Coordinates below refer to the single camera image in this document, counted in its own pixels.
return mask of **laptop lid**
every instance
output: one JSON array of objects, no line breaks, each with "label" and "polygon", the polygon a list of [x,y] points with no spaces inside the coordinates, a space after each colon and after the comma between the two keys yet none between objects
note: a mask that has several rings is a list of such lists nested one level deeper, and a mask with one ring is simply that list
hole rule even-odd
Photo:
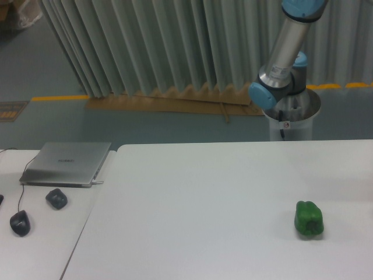
[{"label": "laptop lid", "polygon": [[90,187],[110,145],[108,142],[47,142],[19,181],[35,186]]}]

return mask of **floor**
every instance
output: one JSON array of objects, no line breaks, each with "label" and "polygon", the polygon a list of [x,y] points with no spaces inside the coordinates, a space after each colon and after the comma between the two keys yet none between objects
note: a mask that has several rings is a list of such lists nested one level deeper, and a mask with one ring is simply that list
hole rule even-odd
[{"label": "floor", "polygon": [[[314,140],[373,139],[373,87],[316,90],[322,111]],[[44,18],[18,34],[0,34],[0,102],[82,95]],[[0,149],[40,149],[48,141],[123,144],[268,141],[265,117],[97,111],[87,100],[31,101],[15,122],[0,122]]]}]

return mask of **mouse cable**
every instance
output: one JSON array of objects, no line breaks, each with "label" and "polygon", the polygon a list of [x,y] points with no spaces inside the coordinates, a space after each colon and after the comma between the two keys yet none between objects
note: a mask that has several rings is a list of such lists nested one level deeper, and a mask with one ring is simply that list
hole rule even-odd
[{"label": "mouse cable", "polygon": [[8,148],[8,149],[5,149],[5,150],[2,150],[0,153],[8,151],[8,150],[18,150],[18,149],[17,148]]},{"label": "mouse cable", "polygon": [[[24,171],[23,171],[21,177],[22,177],[23,174],[25,173],[26,168],[28,167],[28,165],[30,164],[30,162],[32,162],[35,158],[36,158],[36,156],[26,164],[26,166],[24,167]],[[22,184],[22,194],[21,194],[21,196],[19,197],[19,200],[18,200],[18,212],[19,212],[19,204],[20,204],[20,202],[21,202],[21,199],[22,199],[23,193],[24,193],[24,184]]]}]

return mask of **yellow floor line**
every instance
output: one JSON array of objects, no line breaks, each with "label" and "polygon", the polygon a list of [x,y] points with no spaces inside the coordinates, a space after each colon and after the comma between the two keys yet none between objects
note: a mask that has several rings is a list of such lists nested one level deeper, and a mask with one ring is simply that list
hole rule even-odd
[{"label": "yellow floor line", "polygon": [[66,96],[41,96],[33,97],[31,101],[56,101],[56,100],[77,100],[89,99],[88,95],[66,95]]},{"label": "yellow floor line", "polygon": [[[370,88],[373,87],[373,83],[370,85],[366,83],[348,83],[345,88]],[[325,85],[307,85],[307,89],[341,89],[340,85],[336,83],[327,83]],[[67,95],[67,96],[40,96],[33,97],[31,101],[56,101],[56,100],[78,100],[78,99],[89,99],[88,95]]]}]

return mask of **black computer mouse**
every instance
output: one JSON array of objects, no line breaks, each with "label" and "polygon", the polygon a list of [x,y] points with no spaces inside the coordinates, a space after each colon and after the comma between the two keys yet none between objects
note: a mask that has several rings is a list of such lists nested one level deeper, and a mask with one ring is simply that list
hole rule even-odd
[{"label": "black computer mouse", "polygon": [[68,203],[68,198],[59,188],[50,191],[45,198],[57,210],[60,210]]},{"label": "black computer mouse", "polygon": [[10,219],[12,230],[20,237],[27,235],[31,229],[29,217],[25,210],[21,210],[14,214]]}]

